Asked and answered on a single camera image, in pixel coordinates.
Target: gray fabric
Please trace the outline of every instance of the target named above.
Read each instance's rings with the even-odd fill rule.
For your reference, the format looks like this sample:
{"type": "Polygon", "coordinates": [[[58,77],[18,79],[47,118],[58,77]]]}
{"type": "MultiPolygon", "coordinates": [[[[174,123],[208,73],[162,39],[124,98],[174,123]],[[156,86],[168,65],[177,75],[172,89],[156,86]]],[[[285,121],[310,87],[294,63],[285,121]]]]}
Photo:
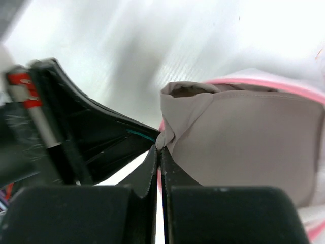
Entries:
{"type": "Polygon", "coordinates": [[[274,186],[296,206],[313,195],[324,109],[265,88],[170,83],[161,91],[167,146],[175,162],[205,186],[274,186]],[[196,94],[181,87],[204,89],[196,94]],[[186,95],[177,97],[180,90],[186,95]]]}

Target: red label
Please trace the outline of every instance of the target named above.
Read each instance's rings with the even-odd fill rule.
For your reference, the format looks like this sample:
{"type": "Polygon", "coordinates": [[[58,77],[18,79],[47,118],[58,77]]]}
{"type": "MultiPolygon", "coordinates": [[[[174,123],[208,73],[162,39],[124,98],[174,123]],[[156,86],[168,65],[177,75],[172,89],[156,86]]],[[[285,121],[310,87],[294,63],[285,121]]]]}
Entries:
{"type": "Polygon", "coordinates": [[[14,75],[9,75],[8,78],[10,79],[13,85],[22,85],[28,89],[30,96],[26,101],[24,101],[25,108],[40,107],[42,105],[42,101],[28,74],[26,73],[14,74],[14,75]]]}

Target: cable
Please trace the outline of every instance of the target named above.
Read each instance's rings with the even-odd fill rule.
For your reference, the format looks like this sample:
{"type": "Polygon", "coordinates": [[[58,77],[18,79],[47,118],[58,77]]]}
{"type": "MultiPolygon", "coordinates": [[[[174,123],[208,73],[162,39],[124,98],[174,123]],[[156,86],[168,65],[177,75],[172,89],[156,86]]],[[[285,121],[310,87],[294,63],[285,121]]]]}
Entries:
{"type": "Polygon", "coordinates": [[[140,133],[140,132],[136,132],[136,131],[129,130],[129,129],[127,129],[126,131],[127,131],[127,132],[130,132],[130,133],[132,133],[132,134],[135,134],[135,135],[139,135],[139,136],[141,136],[141,137],[143,137],[143,138],[146,138],[146,139],[148,139],[148,140],[150,140],[150,141],[156,142],[156,140],[154,140],[154,139],[152,139],[151,137],[146,136],[146,135],[144,135],[144,134],[142,134],[142,133],[140,133]]]}

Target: pink trim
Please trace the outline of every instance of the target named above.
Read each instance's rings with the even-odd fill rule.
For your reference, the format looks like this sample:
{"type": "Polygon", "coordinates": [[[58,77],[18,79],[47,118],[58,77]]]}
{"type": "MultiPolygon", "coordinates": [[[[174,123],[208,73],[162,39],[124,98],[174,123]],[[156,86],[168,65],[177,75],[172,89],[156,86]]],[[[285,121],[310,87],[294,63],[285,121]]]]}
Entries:
{"type": "Polygon", "coordinates": [[[325,221],[321,222],[315,228],[312,228],[311,230],[307,231],[309,240],[315,240],[318,237],[318,235],[322,233],[324,229],[325,229],[325,221]]]}
{"type": "MultiPolygon", "coordinates": [[[[229,84],[229,83],[259,85],[259,86],[266,86],[274,89],[286,90],[287,92],[297,94],[302,97],[309,98],[316,102],[325,104],[325,96],[295,85],[287,85],[287,84],[276,83],[273,81],[247,79],[247,78],[225,78],[225,79],[209,80],[205,82],[205,84],[229,84]]],[[[165,129],[165,124],[164,121],[162,121],[159,126],[159,130],[163,131],[164,129],[165,129]]]]}

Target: black plastic part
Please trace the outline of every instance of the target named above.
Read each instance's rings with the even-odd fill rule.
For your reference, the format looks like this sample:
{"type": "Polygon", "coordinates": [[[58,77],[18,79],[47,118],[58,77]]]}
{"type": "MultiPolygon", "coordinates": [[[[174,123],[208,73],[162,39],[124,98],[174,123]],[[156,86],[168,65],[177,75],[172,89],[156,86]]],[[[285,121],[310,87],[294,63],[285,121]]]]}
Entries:
{"type": "Polygon", "coordinates": [[[168,210],[173,244],[309,243],[280,189],[172,187],[168,210]]]}
{"type": "Polygon", "coordinates": [[[154,243],[157,168],[158,153],[155,146],[152,146],[143,163],[118,184],[119,186],[130,186],[138,196],[137,204],[130,206],[129,219],[131,224],[126,226],[130,230],[127,234],[128,239],[133,240],[129,243],[154,243]]]}
{"type": "Polygon", "coordinates": [[[33,164],[20,153],[23,147],[5,123],[4,112],[5,106],[0,107],[0,188],[37,174],[33,164]]]}
{"type": "Polygon", "coordinates": [[[160,166],[161,192],[163,200],[162,204],[164,206],[165,243],[168,244],[173,243],[169,242],[169,240],[172,238],[171,226],[169,224],[166,224],[170,221],[170,199],[172,186],[200,186],[200,184],[175,163],[166,147],[163,148],[160,152],[160,166]]]}
{"type": "Polygon", "coordinates": [[[115,187],[42,187],[18,193],[2,243],[138,243],[155,240],[157,152],[115,187]]]}
{"type": "Polygon", "coordinates": [[[127,187],[25,188],[3,218],[1,243],[133,243],[124,238],[135,199],[127,187]]]}
{"type": "Polygon", "coordinates": [[[56,60],[36,62],[29,73],[42,109],[56,121],[54,131],[60,133],[62,148],[79,178],[83,177],[80,172],[89,171],[94,183],[107,179],[147,151],[159,134],[88,98],[56,60]]]}
{"type": "Polygon", "coordinates": [[[89,99],[54,59],[35,62],[30,69],[14,67],[6,74],[8,85],[17,85],[10,77],[19,74],[30,76],[42,101],[38,109],[45,120],[39,123],[49,125],[57,143],[51,147],[45,145],[36,126],[39,123],[29,116],[21,102],[6,106],[6,122],[23,146],[27,161],[32,162],[33,173],[39,172],[45,184],[101,182],[147,151],[159,134],[89,99]],[[16,126],[13,117],[19,118],[21,126],[16,126]]]}

